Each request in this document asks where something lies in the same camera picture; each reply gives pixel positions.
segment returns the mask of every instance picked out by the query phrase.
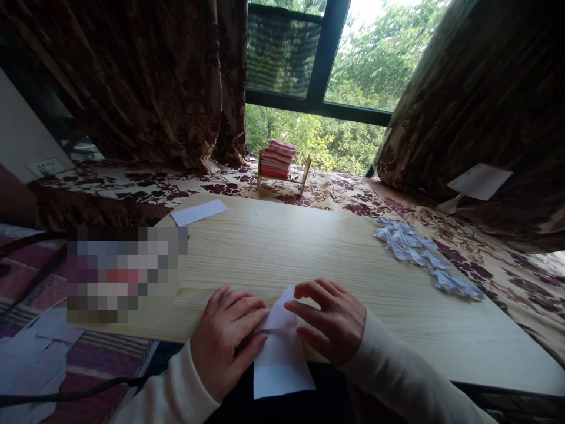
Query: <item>fingers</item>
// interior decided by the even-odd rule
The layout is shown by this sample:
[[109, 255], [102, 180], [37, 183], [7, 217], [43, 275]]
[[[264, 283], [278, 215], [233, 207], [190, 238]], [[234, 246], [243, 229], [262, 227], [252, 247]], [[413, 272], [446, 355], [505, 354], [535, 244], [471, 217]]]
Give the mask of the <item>fingers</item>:
[[230, 291], [220, 301], [220, 306], [218, 307], [218, 309], [220, 311], [226, 310], [229, 307], [231, 307], [235, 302], [237, 302], [239, 299], [242, 299], [244, 297], [251, 297], [251, 296], [255, 296], [255, 293], [245, 290]]
[[328, 331], [328, 324], [324, 318], [324, 312], [316, 308], [306, 305], [304, 303], [297, 302], [296, 300], [291, 300], [290, 302], [285, 302], [284, 307], [290, 312], [295, 313], [301, 317], [304, 321], [310, 324], [312, 327], [317, 328], [323, 333]]
[[294, 297], [296, 299], [310, 297], [319, 304], [322, 309], [328, 306], [333, 300], [332, 295], [316, 281], [307, 281], [305, 283], [297, 284], [294, 289]]
[[260, 308], [234, 321], [230, 328], [233, 328], [235, 345], [240, 344], [269, 315], [269, 312], [267, 308]]
[[234, 385], [239, 381], [245, 370], [251, 366], [267, 339], [268, 336], [266, 334], [257, 334], [235, 357], [234, 363], [230, 367], [229, 377], [234, 382]]
[[315, 279], [314, 281], [316, 281], [316, 283], [323, 287], [332, 296], [340, 295], [340, 291], [328, 279]]
[[342, 293], [342, 294], [349, 294], [349, 291], [347, 291], [346, 289], [344, 289], [343, 287], [341, 287], [338, 283], [336, 283], [335, 281], [330, 281], [330, 283], [337, 289], [338, 292]]
[[204, 310], [204, 314], [212, 313], [218, 309], [218, 305], [220, 304], [220, 300], [224, 297], [225, 292], [230, 289], [229, 284], [224, 284], [218, 290], [214, 292], [210, 299], [208, 299], [208, 303], [206, 305], [206, 309]]
[[253, 309], [264, 308], [266, 306], [265, 301], [257, 296], [242, 297], [227, 309], [225, 313], [231, 321], [236, 321], [247, 315]]
[[331, 345], [327, 337], [319, 334], [310, 327], [298, 327], [296, 332], [308, 343], [314, 350], [321, 354], [324, 358], [332, 362]]

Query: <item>white sweater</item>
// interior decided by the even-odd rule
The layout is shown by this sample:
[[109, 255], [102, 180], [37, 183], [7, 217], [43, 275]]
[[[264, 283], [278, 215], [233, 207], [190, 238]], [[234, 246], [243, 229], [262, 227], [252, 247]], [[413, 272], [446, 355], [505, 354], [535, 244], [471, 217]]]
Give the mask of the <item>white sweater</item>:
[[[409, 423], [496, 424], [369, 311], [361, 346], [340, 370]], [[186, 343], [113, 423], [203, 423], [219, 406], [200, 381]]]

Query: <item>electrical outlet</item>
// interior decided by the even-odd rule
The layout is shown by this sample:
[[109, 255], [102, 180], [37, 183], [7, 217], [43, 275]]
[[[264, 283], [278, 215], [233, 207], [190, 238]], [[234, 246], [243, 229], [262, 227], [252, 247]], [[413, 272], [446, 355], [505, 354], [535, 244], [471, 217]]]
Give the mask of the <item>electrical outlet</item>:
[[28, 164], [28, 168], [39, 178], [63, 172], [63, 165], [59, 159], [52, 157], [41, 162]]

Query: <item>floral bedspread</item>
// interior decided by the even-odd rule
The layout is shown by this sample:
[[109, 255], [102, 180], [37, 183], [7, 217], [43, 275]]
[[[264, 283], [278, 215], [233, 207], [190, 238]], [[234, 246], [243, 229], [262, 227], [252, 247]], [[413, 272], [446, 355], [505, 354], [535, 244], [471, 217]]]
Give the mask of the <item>floral bedspread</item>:
[[[301, 171], [293, 168], [296, 174]], [[34, 191], [51, 227], [152, 225], [184, 198], [206, 191], [402, 220], [433, 239], [446, 258], [565, 367], [565, 254], [522, 254], [461, 217], [440, 214], [433, 205], [376, 178], [310, 170], [302, 197], [299, 188], [296, 183], [264, 180], [257, 190], [257, 160], [248, 157], [246, 165], [213, 175], [83, 162], [76, 170], [41, 180]], [[119, 210], [112, 201], [130, 209]], [[149, 208], [151, 219], [140, 212], [144, 208]], [[118, 219], [117, 214], [125, 216]]]

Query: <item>wall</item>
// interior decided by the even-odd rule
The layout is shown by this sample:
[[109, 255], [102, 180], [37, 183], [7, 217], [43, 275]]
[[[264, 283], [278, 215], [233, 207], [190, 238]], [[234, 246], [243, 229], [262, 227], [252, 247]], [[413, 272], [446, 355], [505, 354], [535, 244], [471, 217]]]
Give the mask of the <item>wall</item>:
[[20, 182], [27, 184], [37, 179], [27, 167], [28, 163], [56, 157], [64, 169], [74, 168], [63, 149], [1, 69], [0, 128], [0, 164]]

